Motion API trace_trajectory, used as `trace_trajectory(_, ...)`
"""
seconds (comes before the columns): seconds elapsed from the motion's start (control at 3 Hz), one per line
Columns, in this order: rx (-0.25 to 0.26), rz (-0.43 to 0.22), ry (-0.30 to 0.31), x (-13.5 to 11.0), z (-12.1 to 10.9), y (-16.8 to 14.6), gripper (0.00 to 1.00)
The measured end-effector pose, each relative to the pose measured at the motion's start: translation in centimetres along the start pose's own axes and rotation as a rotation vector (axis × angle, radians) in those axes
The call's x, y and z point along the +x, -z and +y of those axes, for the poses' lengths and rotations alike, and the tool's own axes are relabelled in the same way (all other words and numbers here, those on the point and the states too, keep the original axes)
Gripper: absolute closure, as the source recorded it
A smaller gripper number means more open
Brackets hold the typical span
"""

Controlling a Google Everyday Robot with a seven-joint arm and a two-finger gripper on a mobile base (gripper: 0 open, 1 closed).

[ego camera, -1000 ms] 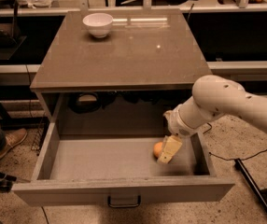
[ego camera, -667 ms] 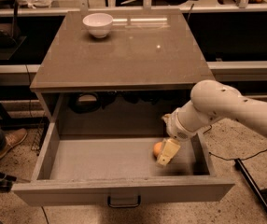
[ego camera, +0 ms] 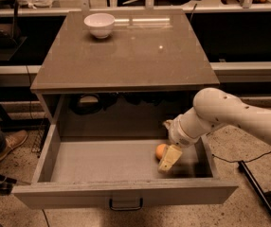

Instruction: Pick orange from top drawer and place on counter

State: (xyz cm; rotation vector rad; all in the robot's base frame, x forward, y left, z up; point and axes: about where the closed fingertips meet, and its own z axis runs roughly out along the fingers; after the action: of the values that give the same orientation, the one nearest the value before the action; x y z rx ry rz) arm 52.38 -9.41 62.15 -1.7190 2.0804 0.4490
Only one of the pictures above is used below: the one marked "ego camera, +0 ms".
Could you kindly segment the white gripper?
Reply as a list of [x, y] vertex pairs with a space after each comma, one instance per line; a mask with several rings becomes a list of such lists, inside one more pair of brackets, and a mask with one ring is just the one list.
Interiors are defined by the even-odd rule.
[[165, 148], [162, 159], [159, 160], [158, 171], [169, 172], [181, 157], [181, 148], [188, 148], [198, 141], [202, 135], [202, 127], [193, 113], [180, 114], [174, 120], [165, 120], [163, 126], [168, 130], [169, 140], [174, 145]]

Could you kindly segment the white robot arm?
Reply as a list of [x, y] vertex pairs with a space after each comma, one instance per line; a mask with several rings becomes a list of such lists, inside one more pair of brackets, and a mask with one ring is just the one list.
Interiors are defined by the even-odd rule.
[[199, 91], [192, 107], [163, 125], [170, 144], [165, 146], [158, 171], [167, 173], [180, 159], [184, 148], [193, 146], [202, 135], [230, 125], [271, 146], [271, 110], [243, 103], [238, 97], [216, 88]]

